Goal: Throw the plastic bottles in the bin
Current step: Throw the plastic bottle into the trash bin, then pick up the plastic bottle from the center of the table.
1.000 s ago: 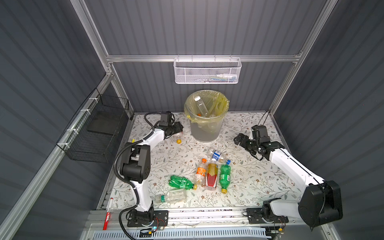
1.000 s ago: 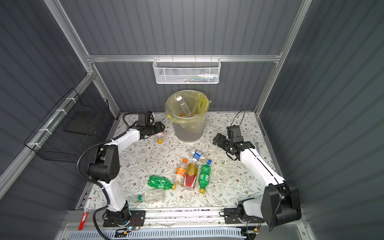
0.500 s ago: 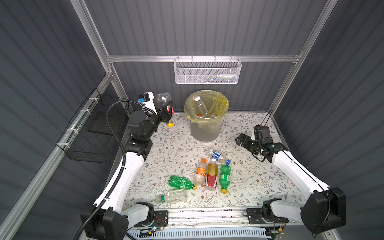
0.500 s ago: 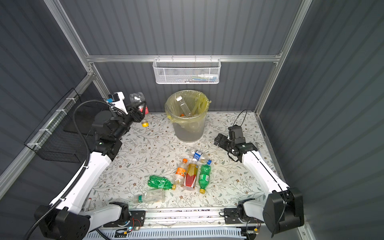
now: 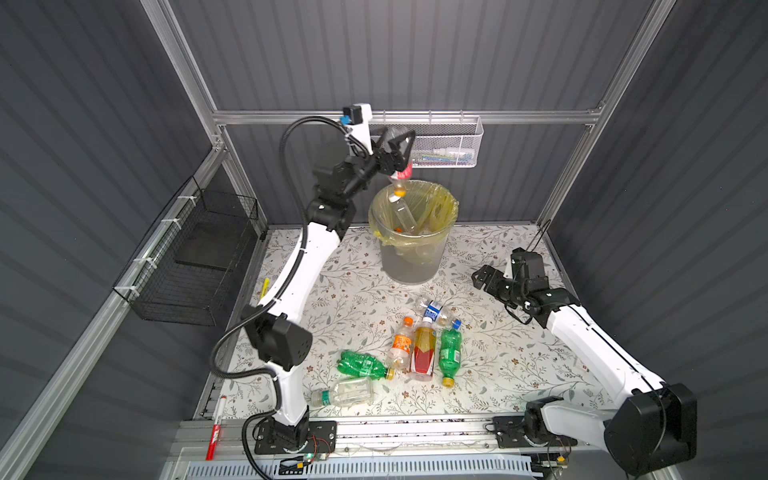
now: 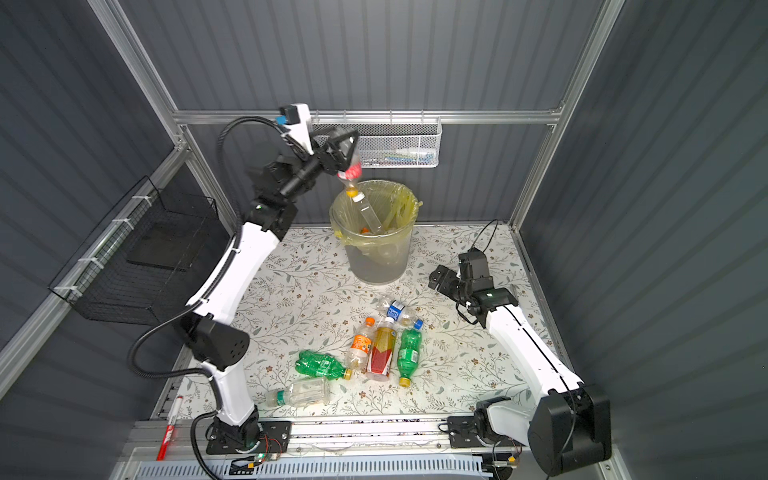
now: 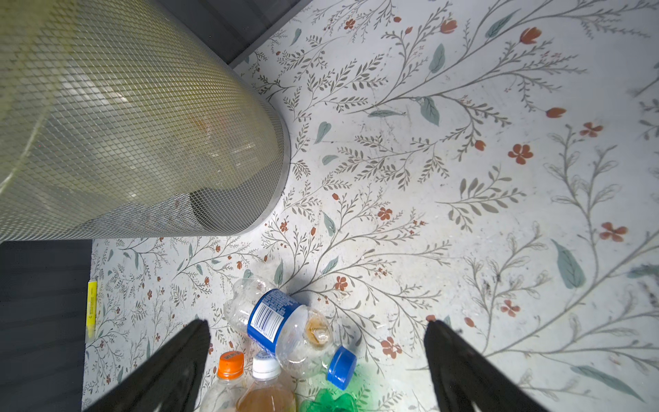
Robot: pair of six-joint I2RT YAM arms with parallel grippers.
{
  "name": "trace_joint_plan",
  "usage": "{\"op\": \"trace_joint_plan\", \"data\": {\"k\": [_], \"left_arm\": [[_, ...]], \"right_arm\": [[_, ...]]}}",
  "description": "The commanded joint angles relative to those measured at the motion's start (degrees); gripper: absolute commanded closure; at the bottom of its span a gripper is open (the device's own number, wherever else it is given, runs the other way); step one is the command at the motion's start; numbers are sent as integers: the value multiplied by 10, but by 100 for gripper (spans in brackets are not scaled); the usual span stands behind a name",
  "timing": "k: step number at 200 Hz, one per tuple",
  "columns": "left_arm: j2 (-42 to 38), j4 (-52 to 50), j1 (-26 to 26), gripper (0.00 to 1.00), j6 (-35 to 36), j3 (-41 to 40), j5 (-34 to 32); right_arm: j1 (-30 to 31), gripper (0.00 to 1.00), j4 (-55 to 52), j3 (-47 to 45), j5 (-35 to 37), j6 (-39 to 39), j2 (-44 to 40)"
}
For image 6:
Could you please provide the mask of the small blue label bottle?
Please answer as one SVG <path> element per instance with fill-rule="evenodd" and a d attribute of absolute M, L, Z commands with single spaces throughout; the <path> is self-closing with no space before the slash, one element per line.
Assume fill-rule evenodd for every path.
<path fill-rule="evenodd" d="M 379 302 L 379 310 L 385 317 L 392 318 L 401 329 L 412 328 L 421 321 L 413 306 L 399 300 L 384 298 Z"/>

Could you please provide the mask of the clear unlabeled bottle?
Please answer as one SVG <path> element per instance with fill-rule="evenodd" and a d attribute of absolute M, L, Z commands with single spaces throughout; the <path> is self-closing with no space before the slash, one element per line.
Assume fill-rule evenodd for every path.
<path fill-rule="evenodd" d="M 365 227 L 367 227 L 372 234 L 382 233 L 383 227 L 381 220 L 375 213 L 368 197 L 362 191 L 358 191 L 357 194 L 352 198 L 352 201 L 362 216 Z"/>

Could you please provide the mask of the clear bottle green cap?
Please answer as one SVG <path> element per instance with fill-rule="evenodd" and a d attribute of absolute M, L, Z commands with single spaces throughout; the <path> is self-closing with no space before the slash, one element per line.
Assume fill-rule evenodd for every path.
<path fill-rule="evenodd" d="M 271 408 L 283 406 L 306 407 L 315 404 L 327 404 L 330 400 L 330 387 L 326 378 L 306 378 L 297 380 L 283 389 L 270 391 L 266 396 Z"/>

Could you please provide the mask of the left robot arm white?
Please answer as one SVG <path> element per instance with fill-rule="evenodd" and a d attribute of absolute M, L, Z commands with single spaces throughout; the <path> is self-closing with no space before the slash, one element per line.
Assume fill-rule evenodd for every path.
<path fill-rule="evenodd" d="M 346 174 L 359 165 L 359 133 L 349 127 L 329 131 L 318 143 L 311 123 L 282 114 L 275 120 L 260 116 L 237 118 L 217 138 L 216 154 L 223 155 L 227 136 L 238 126 L 258 123 L 276 130 L 292 150 L 294 160 L 274 160 L 250 170 L 255 197 L 242 225 L 203 286 L 185 308 L 167 320 L 198 361 L 196 368 L 151 372 L 139 366 L 139 349 L 159 326 L 145 332 L 131 346 L 127 363 L 132 372 L 147 379 L 202 375 L 210 383 L 216 406 L 212 420 L 214 442 L 229 451 L 251 451 L 262 438 L 258 409 L 244 372 L 249 335 L 233 327 L 236 310 L 256 273 L 284 239 L 298 209 L 296 200 L 310 191 L 322 174 Z"/>

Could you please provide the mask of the clear bottle red label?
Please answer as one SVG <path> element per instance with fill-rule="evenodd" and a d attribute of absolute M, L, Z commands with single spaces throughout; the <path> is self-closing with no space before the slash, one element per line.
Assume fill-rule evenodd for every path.
<path fill-rule="evenodd" d="M 337 178 L 342 182 L 347 197 L 355 202 L 359 202 L 361 198 L 358 187 L 361 176 L 362 166 L 358 156 L 353 157 L 350 166 L 346 170 L 337 173 Z"/>

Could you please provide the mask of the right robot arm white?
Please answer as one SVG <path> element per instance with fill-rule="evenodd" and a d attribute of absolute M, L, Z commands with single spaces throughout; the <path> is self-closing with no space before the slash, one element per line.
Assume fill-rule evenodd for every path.
<path fill-rule="evenodd" d="M 513 359 L 529 387 L 535 408 L 519 408 L 508 396 L 476 404 L 470 435 L 496 445 L 514 441 L 529 447 L 541 470 L 558 476 L 612 456 L 610 401 L 596 385 L 571 371 L 526 320 L 517 299 L 495 288 L 489 277 L 440 265 L 428 286 L 475 317 Z"/>

